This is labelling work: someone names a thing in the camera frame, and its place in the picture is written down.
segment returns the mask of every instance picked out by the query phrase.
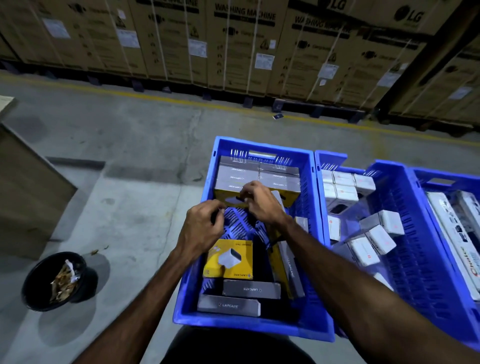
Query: person's right hand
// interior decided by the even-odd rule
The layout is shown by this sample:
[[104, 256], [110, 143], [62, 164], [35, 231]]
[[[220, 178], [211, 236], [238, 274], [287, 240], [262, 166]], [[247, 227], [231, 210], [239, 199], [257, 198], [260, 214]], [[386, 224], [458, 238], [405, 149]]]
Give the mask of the person's right hand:
[[272, 192], [259, 181], [244, 185], [240, 198], [248, 204], [248, 210], [266, 224], [282, 224], [287, 216]]

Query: blue plastic crate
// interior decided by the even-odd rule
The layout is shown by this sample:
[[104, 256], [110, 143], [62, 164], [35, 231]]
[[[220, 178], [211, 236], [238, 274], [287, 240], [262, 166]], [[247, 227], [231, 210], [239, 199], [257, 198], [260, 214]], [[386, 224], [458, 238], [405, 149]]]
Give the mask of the blue plastic crate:
[[[321, 221], [321, 215], [312, 151], [218, 136], [212, 151], [202, 201], [213, 198], [220, 156], [233, 156], [298, 167], [301, 193], [288, 212], [292, 216], [307, 218], [310, 234], [321, 243], [330, 245], [329, 240], [324, 241], [323, 239], [322, 225], [317, 223]], [[233, 232], [230, 238], [239, 238], [243, 236], [242, 234], [246, 236], [246, 228], [242, 224], [237, 224], [236, 228], [237, 230], [228, 227], [228, 230]], [[292, 303], [294, 307], [298, 308], [300, 314], [298, 320], [292, 323], [262, 317], [197, 312], [198, 295], [203, 282], [203, 264], [204, 259], [200, 258], [184, 273], [173, 313], [173, 322], [193, 326], [247, 329], [330, 342], [335, 340], [333, 320], [326, 312], [300, 265], [298, 265], [299, 275], [305, 291], [305, 298], [297, 299]]]
[[[339, 215], [342, 239], [359, 230], [358, 220], [382, 209], [396, 211], [402, 219], [405, 235], [395, 237], [397, 247], [382, 256], [379, 271], [408, 304], [438, 328], [457, 340], [474, 345], [479, 333], [475, 322], [478, 313], [466, 300], [465, 284], [459, 284], [459, 273], [451, 262], [432, 219], [427, 212], [423, 191], [415, 176], [400, 163], [377, 160], [366, 170], [342, 167], [346, 154], [315, 151], [321, 211], [324, 225], [327, 210], [320, 169], [365, 174], [373, 177], [376, 191]], [[329, 239], [328, 229], [324, 229]]]
[[466, 174], [453, 174], [449, 172], [428, 170], [423, 168], [410, 168], [409, 172], [415, 186], [420, 188], [420, 201], [423, 203], [423, 206], [426, 209], [432, 223], [430, 226], [431, 234], [436, 240], [436, 243], [441, 244], [441, 246], [444, 248], [445, 254], [451, 264], [451, 269], [456, 275], [457, 290], [460, 295], [462, 305], [468, 314], [468, 319], [470, 320], [470, 325], [465, 324], [465, 327], [469, 328], [470, 326], [473, 326], [476, 331], [474, 334], [470, 332], [470, 329], [464, 330], [465, 332], [462, 335], [461, 341], [480, 351], [480, 303], [475, 303], [472, 300], [462, 274], [458, 270], [455, 259], [452, 256], [452, 252], [448, 246], [448, 243], [445, 241], [437, 219], [430, 208], [427, 196], [425, 193], [423, 193], [424, 191], [443, 192], [447, 195], [447, 197], [454, 199], [454, 192], [462, 190], [471, 192], [477, 199], [480, 199], [480, 177]]

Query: yellow floor line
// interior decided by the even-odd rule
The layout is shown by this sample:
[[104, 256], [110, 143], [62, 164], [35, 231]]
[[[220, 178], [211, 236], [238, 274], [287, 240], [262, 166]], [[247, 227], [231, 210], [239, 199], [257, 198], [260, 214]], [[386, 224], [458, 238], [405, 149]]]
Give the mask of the yellow floor line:
[[[153, 96], [153, 95], [146, 95], [138, 92], [126, 92], [126, 91], [116, 91], [116, 90], [108, 90], [105, 88], [97, 87], [97, 86], [82, 86], [82, 85], [74, 85], [69, 83], [63, 82], [54, 82], [54, 81], [43, 81], [43, 80], [34, 80], [25, 77], [18, 77], [18, 76], [8, 76], [8, 75], [0, 75], [0, 79], [6, 82], [24, 82], [34, 85], [43, 85], [49, 87], [58, 87], [58, 88], [67, 88], [70, 90], [82, 91], [82, 92], [90, 92], [90, 93], [97, 93], [97, 94], [106, 94], [106, 95], [116, 95], [116, 96], [123, 96], [123, 97], [133, 97], [143, 100], [152, 100], [152, 101], [160, 101], [160, 102], [168, 102], [171, 104], [178, 104], [178, 105], [185, 105], [185, 106], [195, 106], [201, 108], [210, 108], [210, 109], [217, 109], [223, 111], [231, 111], [231, 112], [243, 112], [250, 115], [256, 114], [258, 116], [272, 116], [272, 112], [267, 111], [258, 111], [252, 109], [246, 109], [243, 107], [231, 107], [231, 106], [223, 106], [217, 105], [210, 101], [206, 102], [198, 102], [198, 101], [189, 101], [189, 100], [177, 100], [174, 98], [169, 97], [161, 97], [161, 96]], [[449, 143], [449, 144], [457, 144], [462, 146], [473, 146], [473, 147], [480, 147], [479, 142], [470, 142], [466, 140], [456, 140], [456, 139], [447, 139], [438, 136], [428, 135], [424, 133], [410, 133], [410, 132], [401, 132], [398, 130], [390, 130], [390, 129], [381, 129], [370, 125], [356, 125], [356, 124], [348, 124], [348, 123], [341, 123], [336, 121], [327, 121], [323, 119], [315, 119], [315, 118], [303, 118], [299, 116], [293, 115], [285, 115], [284, 118], [296, 121], [307, 121], [307, 122], [314, 122], [316, 124], [332, 126], [336, 128], [344, 128], [344, 129], [352, 129], [364, 132], [370, 132], [377, 134], [388, 134], [394, 135], [399, 137], [406, 137], [406, 138], [417, 138], [441, 143]]]

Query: white label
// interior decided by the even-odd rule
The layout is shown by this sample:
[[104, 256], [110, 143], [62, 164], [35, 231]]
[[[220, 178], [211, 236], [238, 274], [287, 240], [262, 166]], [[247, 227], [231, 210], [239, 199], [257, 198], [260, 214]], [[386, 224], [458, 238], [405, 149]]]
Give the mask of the white label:
[[452, 93], [448, 98], [451, 100], [461, 100], [466, 95], [468, 95], [471, 90], [473, 90], [472, 87], [467, 87], [467, 86], [459, 87], [458, 90]]
[[255, 59], [255, 68], [271, 71], [274, 59], [275, 56], [271, 56], [270, 54], [257, 53], [257, 58]]
[[70, 39], [67, 29], [61, 20], [42, 18], [45, 28], [47, 28], [50, 35], [54, 38]]
[[401, 75], [401, 73], [385, 72], [382, 78], [377, 82], [377, 86], [390, 88], [399, 79]]
[[117, 29], [117, 36], [122, 47], [140, 48], [138, 43], [137, 32], [134, 30]]
[[325, 63], [322, 65], [322, 69], [318, 72], [318, 78], [327, 78], [329, 80], [335, 77], [335, 73], [338, 70], [338, 66], [335, 64]]
[[188, 53], [191, 56], [207, 58], [207, 42], [202, 42], [200, 40], [189, 39], [188, 40]]

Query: lg logo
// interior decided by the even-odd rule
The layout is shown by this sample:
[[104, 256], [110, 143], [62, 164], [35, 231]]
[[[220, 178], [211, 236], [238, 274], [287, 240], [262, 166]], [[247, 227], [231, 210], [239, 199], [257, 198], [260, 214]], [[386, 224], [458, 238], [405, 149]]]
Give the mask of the lg logo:
[[396, 21], [404, 20], [405, 18], [407, 21], [418, 23], [425, 12], [418, 12], [416, 10], [412, 10], [408, 5], [402, 6], [398, 8], [394, 15], [394, 19]]

